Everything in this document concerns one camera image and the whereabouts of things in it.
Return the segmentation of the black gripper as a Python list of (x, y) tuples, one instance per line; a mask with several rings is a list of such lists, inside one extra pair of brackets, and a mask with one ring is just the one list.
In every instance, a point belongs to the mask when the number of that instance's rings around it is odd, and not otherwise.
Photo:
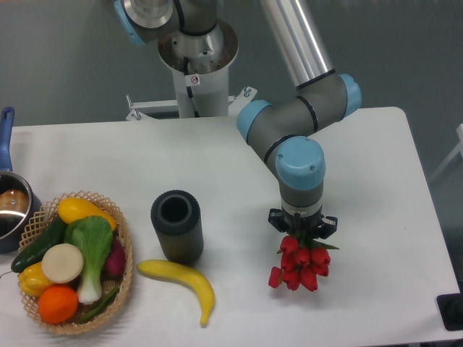
[(278, 232), (294, 234), (296, 231), (304, 231), (311, 239), (327, 239), (336, 232), (338, 226), (337, 217), (324, 216), (320, 212), (297, 218), (276, 208), (269, 210), (268, 222)]

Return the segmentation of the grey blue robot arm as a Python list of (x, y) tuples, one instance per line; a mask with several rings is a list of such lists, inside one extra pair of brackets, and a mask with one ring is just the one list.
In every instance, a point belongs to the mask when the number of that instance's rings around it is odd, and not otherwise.
[[(354, 113), (362, 94), (352, 77), (336, 73), (304, 1), (261, 6), (297, 95), (277, 106), (246, 102), (237, 128), (279, 182), (281, 206), (270, 211), (269, 223), (282, 233), (326, 239), (338, 221), (322, 212), (326, 164), (312, 135)], [(133, 43), (157, 42), (180, 117), (231, 113), (229, 66), (238, 41), (215, 1), (116, 1), (114, 8)]]

